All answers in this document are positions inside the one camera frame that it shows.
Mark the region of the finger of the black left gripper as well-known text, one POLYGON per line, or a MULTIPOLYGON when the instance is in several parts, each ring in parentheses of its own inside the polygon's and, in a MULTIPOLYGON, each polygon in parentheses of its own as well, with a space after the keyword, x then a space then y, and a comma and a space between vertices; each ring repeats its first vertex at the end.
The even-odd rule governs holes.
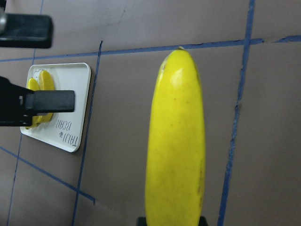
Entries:
POLYGON ((42 91, 33 91, 0 78, 0 125, 4 127, 31 126, 32 117, 42 113, 69 113, 75 109, 73 90, 50 91, 43 97, 42 91), (33 94, 33 107, 29 95, 33 94))
POLYGON ((51 17, 47 15, 1 14, 0 46, 4 48, 51 48, 51 17))

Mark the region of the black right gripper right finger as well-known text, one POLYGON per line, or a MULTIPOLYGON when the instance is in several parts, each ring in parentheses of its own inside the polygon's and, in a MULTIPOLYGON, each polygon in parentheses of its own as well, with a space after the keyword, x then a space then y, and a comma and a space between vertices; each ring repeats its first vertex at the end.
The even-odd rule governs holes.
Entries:
POLYGON ((199 219, 199 226, 208 226, 207 220, 204 216, 201 216, 199 219))

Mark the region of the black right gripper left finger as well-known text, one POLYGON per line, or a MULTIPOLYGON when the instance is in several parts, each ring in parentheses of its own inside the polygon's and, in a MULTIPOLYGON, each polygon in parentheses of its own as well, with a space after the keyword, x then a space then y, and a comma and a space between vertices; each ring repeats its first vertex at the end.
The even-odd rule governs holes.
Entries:
POLYGON ((146 217, 138 217, 136 220, 137 226, 146 226, 146 217))

